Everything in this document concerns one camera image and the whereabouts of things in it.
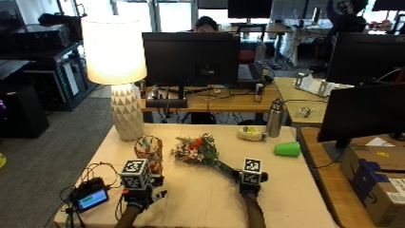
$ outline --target green cup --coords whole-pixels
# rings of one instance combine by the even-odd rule
[[[275,154],[283,156],[297,157],[301,153],[300,143],[299,142],[287,142],[276,144]]]

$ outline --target computer monitor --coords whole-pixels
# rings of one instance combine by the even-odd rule
[[[367,86],[389,82],[405,67],[405,35],[340,32],[327,82]]]
[[[228,18],[269,18],[272,0],[228,0]]]
[[[237,34],[225,32],[144,32],[150,85],[236,85],[239,83],[240,43]]]
[[[373,11],[380,10],[405,10],[405,1],[403,0],[376,0],[375,6],[372,7]]]
[[[404,140],[404,98],[405,84],[332,90],[317,141],[325,142],[333,161],[353,138],[392,134]]]

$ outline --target table lamp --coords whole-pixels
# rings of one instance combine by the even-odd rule
[[[123,141],[143,135],[140,97],[134,82],[147,75],[140,21],[120,16],[84,17],[88,78],[112,85],[114,124]]]

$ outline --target white table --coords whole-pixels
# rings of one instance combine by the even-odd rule
[[[215,135],[219,157],[232,167],[241,168],[244,158],[263,160],[268,182],[261,184],[259,203],[267,227],[336,227],[303,156],[273,154],[275,144],[295,142],[295,128],[284,126],[280,137],[268,138],[267,142],[239,139],[239,129],[237,125],[146,124],[144,134],[164,142],[164,186],[156,191],[166,189],[168,193],[139,215],[138,227],[247,228],[245,205],[237,185],[213,168],[179,162],[170,154],[179,142],[175,137],[198,137],[206,132]],[[120,140],[112,128],[90,163],[110,162],[120,172],[124,163],[136,158],[134,145],[135,142]],[[106,183],[115,180],[110,167],[95,169],[95,176],[102,176]],[[108,193],[110,201],[82,214],[88,227],[114,227],[116,224],[115,207],[122,189]],[[58,227],[64,227],[64,221],[66,213],[60,212],[55,217]]]

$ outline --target white lampshade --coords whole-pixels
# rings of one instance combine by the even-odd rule
[[[88,78],[123,85],[147,75],[140,21],[120,16],[84,17],[83,35]]]

